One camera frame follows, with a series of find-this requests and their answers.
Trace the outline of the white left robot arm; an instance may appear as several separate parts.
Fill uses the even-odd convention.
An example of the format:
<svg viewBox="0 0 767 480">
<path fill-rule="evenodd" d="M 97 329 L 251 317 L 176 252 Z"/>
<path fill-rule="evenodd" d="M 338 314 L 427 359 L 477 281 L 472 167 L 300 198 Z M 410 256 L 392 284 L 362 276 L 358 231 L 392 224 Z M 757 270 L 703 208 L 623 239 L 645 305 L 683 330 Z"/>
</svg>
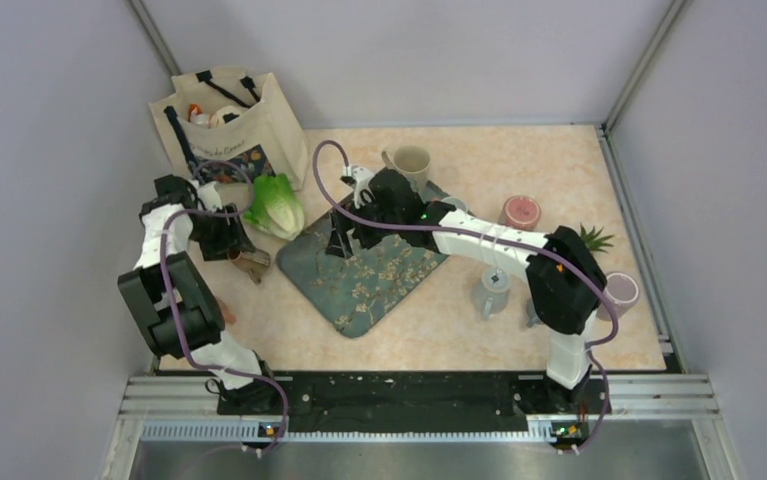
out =
<svg viewBox="0 0 767 480">
<path fill-rule="evenodd" d="M 221 386 L 241 390 L 256 413 L 278 404 L 279 386 L 266 362 L 227 332 L 228 317 L 189 253 L 197 244 L 207 262 L 238 262 L 260 272 L 270 256 L 257 248 L 241 224 L 240 211 L 222 201 L 214 182 L 166 175 L 156 196 L 143 204 L 144 229 L 135 266 L 117 286 L 150 351 L 185 359 L 215 375 Z"/>
</svg>

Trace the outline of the beige tall mug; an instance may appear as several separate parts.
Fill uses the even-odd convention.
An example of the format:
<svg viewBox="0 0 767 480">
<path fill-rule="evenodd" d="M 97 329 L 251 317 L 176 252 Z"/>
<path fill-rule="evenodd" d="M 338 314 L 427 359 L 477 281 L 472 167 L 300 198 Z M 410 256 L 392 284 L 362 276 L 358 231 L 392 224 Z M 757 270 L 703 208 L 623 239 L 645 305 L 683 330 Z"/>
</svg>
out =
<svg viewBox="0 0 767 480">
<path fill-rule="evenodd" d="M 418 193 L 424 191 L 431 164 L 426 149 L 415 145 L 384 149 L 381 151 L 381 159 L 387 168 L 402 174 Z"/>
</svg>

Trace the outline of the pink flower mug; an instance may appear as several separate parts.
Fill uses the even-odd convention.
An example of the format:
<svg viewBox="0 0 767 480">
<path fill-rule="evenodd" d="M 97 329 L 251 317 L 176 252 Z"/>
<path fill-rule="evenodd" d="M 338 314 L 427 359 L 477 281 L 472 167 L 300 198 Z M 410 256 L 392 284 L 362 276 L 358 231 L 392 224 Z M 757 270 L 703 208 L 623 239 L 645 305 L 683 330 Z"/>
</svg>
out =
<svg viewBox="0 0 767 480">
<path fill-rule="evenodd" d="M 222 319 L 226 325 L 234 325 L 237 322 L 237 317 L 233 313 L 232 309 L 220 298 L 216 299 L 219 306 Z"/>
</svg>

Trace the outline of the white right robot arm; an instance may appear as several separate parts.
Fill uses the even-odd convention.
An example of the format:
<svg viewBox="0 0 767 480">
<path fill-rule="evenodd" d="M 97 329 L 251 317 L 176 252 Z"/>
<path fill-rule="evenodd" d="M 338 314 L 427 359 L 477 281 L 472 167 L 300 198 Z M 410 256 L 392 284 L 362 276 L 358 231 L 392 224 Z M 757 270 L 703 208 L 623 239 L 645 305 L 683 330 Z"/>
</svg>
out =
<svg viewBox="0 0 767 480">
<path fill-rule="evenodd" d="M 550 330 L 545 385 L 548 404 L 571 412 L 586 397 L 591 371 L 587 323 L 603 303 L 606 276 L 582 237 L 568 227 L 551 233 L 479 219 L 442 201 L 425 201 L 399 172 L 346 166 L 341 180 L 353 198 L 334 238 L 370 249 L 397 235 L 410 246 L 470 258 L 519 277 L 537 317 Z"/>
</svg>

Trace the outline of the brown dark mug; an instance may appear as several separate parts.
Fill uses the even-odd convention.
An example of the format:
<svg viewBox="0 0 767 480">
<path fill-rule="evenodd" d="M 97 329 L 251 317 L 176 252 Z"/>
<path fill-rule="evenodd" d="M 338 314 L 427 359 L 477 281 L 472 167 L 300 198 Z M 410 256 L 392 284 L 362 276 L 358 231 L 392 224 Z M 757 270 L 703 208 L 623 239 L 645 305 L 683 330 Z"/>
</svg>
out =
<svg viewBox="0 0 767 480">
<path fill-rule="evenodd" d="M 233 251 L 227 259 L 239 270 L 245 272 L 251 281 L 260 285 L 271 267 L 271 255 L 262 249 L 254 251 Z"/>
</svg>

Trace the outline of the grey blue glass mug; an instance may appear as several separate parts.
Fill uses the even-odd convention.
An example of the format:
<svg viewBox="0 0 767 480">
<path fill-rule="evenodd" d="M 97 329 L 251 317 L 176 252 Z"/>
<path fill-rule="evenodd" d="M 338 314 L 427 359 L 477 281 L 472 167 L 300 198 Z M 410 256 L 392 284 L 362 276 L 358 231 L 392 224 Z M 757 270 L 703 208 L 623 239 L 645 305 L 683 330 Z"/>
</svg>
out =
<svg viewBox="0 0 767 480">
<path fill-rule="evenodd" d="M 511 277 L 496 267 L 487 267 L 471 290 L 471 302 L 482 320 L 503 312 L 509 302 Z"/>
</svg>

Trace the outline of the pink cartoon mug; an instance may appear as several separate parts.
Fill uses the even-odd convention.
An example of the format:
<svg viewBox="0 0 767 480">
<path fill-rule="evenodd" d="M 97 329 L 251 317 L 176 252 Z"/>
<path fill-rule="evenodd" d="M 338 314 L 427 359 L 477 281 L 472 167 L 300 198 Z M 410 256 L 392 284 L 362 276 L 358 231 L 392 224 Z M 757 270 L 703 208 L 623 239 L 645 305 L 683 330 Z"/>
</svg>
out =
<svg viewBox="0 0 767 480">
<path fill-rule="evenodd" d="M 504 201 L 498 223 L 518 230 L 534 231 L 541 214 L 541 207 L 535 199 L 514 195 Z"/>
</svg>

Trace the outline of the salmon pink text mug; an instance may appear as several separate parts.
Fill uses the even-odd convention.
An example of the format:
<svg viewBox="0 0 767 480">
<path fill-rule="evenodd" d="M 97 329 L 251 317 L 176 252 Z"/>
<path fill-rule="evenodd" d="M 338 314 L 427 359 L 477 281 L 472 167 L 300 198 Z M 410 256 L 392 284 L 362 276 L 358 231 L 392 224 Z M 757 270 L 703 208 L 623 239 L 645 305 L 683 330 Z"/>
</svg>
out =
<svg viewBox="0 0 767 480">
<path fill-rule="evenodd" d="M 439 200 L 439 203 L 444 206 L 444 210 L 448 213 L 453 211 L 468 212 L 468 207 L 465 202 L 459 198 L 447 196 Z"/>
</svg>

